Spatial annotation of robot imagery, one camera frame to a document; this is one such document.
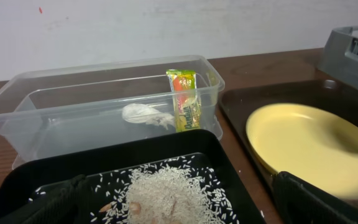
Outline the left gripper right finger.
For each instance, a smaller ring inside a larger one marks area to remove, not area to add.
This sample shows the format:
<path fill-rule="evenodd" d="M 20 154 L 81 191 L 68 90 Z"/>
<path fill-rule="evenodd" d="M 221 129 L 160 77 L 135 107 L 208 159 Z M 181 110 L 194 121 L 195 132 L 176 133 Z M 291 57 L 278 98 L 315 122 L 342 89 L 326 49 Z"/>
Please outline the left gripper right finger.
<path fill-rule="evenodd" d="M 358 224 L 358 208 L 289 172 L 273 176 L 275 206 L 285 223 Z"/>

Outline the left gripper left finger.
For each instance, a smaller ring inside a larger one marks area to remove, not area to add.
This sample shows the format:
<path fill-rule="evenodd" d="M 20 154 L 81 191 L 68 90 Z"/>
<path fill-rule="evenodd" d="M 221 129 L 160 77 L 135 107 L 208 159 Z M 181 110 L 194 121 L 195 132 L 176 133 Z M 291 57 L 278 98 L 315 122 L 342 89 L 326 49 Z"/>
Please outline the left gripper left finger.
<path fill-rule="evenodd" d="M 88 180 L 78 175 L 46 196 L 0 218 L 0 224 L 88 222 Z"/>

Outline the yellow plate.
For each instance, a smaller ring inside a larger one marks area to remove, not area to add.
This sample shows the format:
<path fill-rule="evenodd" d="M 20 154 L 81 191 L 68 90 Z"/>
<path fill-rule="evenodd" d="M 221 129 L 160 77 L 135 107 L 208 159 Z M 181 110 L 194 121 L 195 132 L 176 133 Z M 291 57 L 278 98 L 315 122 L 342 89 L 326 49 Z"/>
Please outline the yellow plate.
<path fill-rule="evenodd" d="M 246 135 L 272 173 L 289 172 L 342 199 L 358 200 L 358 127 L 310 106 L 276 103 L 255 110 Z"/>

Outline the white napkin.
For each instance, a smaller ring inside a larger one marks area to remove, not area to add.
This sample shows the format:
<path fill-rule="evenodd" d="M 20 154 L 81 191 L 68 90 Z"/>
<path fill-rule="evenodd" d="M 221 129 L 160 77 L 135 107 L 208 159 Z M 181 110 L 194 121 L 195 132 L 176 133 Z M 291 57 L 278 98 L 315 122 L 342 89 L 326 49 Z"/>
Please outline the white napkin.
<path fill-rule="evenodd" d="M 123 107 L 122 118 L 128 123 L 163 126 L 166 130 L 168 130 L 168 125 L 175 127 L 173 115 L 160 112 L 145 104 L 132 103 Z"/>

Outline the green orange snack wrapper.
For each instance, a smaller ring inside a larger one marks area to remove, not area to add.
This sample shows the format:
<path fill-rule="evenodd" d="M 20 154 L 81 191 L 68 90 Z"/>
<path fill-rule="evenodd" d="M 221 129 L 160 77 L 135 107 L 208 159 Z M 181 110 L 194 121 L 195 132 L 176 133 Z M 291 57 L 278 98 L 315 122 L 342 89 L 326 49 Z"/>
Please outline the green orange snack wrapper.
<path fill-rule="evenodd" d="M 194 70 L 169 69 L 166 75 L 173 96 L 176 132 L 199 129 L 201 99 L 196 92 L 196 72 Z"/>

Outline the grey dishwasher rack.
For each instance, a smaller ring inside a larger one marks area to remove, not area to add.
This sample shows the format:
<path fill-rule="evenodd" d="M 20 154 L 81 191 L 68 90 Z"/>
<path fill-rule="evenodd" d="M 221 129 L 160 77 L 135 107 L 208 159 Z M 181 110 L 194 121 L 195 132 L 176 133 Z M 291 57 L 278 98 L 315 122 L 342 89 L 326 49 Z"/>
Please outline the grey dishwasher rack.
<path fill-rule="evenodd" d="M 331 31 L 318 69 L 358 90 L 358 26 Z"/>

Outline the clear plastic bin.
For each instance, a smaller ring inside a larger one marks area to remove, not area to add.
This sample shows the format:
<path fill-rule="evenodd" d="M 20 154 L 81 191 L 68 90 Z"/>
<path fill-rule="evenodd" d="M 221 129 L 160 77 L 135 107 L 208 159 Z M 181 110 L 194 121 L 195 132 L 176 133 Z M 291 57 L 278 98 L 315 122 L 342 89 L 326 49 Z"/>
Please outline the clear plastic bin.
<path fill-rule="evenodd" d="M 173 134 L 175 127 L 128 123 L 123 107 L 145 104 L 174 116 L 169 69 L 194 70 L 202 129 L 223 135 L 215 111 L 225 82 L 202 56 L 155 58 L 27 72 L 0 89 L 0 135 L 13 167 L 62 154 Z"/>

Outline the black plastic tray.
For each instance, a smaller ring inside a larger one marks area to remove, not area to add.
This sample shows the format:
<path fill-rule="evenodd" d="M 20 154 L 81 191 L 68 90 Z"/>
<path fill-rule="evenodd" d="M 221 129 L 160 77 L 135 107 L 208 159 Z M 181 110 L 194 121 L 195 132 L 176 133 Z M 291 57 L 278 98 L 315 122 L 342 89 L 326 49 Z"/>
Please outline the black plastic tray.
<path fill-rule="evenodd" d="M 76 152 L 31 161 L 14 169 L 0 187 L 0 218 L 30 205 L 66 181 L 83 174 L 92 195 L 89 209 L 108 201 L 129 180 L 129 169 L 148 164 L 152 170 L 167 162 L 175 167 L 187 163 L 212 188 L 222 188 L 232 208 L 222 207 L 226 223 L 263 223 L 260 211 L 238 177 L 216 136 L 204 129 Z"/>

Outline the pile of rice scraps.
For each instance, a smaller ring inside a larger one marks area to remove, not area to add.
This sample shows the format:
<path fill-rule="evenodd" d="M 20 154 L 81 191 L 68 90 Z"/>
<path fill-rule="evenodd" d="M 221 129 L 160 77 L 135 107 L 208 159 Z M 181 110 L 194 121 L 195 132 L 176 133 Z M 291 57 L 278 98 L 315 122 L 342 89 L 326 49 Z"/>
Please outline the pile of rice scraps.
<path fill-rule="evenodd" d="M 223 182 L 202 154 L 89 175 L 85 223 L 239 223 Z"/>

